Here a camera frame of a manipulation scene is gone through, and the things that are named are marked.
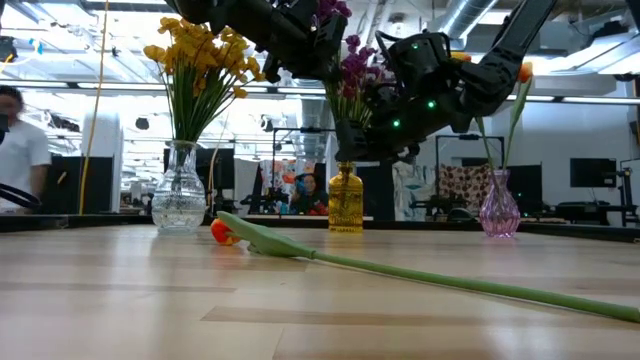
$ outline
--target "vase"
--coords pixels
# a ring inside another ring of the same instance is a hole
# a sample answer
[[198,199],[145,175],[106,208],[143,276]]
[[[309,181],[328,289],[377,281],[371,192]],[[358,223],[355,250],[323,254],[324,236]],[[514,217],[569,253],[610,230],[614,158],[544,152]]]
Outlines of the vase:
[[190,234],[202,224],[205,210],[204,185],[196,173],[196,144],[174,140],[169,166],[151,203],[153,222],[159,232]]
[[339,162],[338,175],[329,180],[329,231],[362,232],[362,180],[352,162]]
[[495,170],[489,176],[489,193],[480,207],[480,223],[489,237],[513,237],[520,224],[518,204],[507,189],[509,170]]

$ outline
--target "pink glass vase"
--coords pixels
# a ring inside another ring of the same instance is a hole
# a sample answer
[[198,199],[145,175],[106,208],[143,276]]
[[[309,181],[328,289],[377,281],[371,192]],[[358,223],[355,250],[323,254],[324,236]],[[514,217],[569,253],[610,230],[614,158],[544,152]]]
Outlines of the pink glass vase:
[[520,224],[518,204],[507,189],[509,170],[495,170],[489,176],[489,194],[480,207],[480,223],[489,237],[511,238]]

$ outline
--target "table surface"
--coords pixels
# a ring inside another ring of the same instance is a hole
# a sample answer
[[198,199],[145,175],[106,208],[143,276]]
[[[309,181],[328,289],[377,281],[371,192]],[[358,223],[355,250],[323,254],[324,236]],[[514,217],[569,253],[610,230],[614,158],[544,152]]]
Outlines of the table surface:
[[[640,246],[278,229],[331,254],[640,306]],[[207,228],[0,234],[0,359],[640,358],[640,324],[221,247]]]

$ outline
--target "man in white shirt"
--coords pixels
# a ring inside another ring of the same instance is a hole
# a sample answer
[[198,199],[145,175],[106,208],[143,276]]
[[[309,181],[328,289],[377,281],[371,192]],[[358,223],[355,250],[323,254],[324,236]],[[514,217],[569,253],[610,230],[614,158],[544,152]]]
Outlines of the man in white shirt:
[[[9,132],[0,144],[0,184],[39,197],[44,190],[51,155],[44,131],[18,119],[23,108],[20,91],[0,85],[0,114],[7,116],[9,124]],[[18,205],[0,199],[0,212],[7,211],[26,212]]]

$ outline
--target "yellow glass bottle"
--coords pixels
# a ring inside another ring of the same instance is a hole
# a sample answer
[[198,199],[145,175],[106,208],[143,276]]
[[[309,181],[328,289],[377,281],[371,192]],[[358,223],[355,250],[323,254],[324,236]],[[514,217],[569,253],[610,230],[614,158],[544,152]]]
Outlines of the yellow glass bottle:
[[362,232],[363,185],[351,162],[338,163],[338,175],[329,180],[329,231]]

